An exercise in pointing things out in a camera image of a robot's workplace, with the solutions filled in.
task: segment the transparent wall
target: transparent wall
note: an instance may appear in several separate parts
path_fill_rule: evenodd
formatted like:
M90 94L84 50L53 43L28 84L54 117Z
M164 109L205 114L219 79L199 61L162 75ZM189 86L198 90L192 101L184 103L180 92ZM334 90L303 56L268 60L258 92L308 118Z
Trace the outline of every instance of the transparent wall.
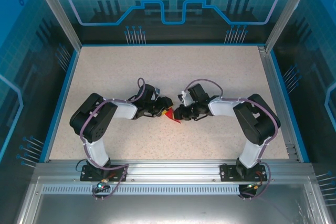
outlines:
M73 47L45 0L0 0L0 7L0 223L14 223Z
M336 0L301 0L274 53L310 161L336 173Z
M287 0L60 0L84 44L264 43Z

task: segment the work surface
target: work surface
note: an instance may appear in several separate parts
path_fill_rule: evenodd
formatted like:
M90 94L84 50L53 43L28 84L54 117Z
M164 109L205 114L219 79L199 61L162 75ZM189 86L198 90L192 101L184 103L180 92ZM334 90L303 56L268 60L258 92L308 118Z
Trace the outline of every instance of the work surface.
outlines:
M208 78L222 86L226 98L258 93L274 110L256 46L83 47L50 159L85 158L69 126L71 116L93 92L106 99L137 94L138 77L158 87L174 107L190 81ZM211 83L201 84L210 96L219 94ZM111 159L236 159L246 142L237 119L227 116L181 124L166 116L112 119L103 138ZM263 158L288 158L281 131Z

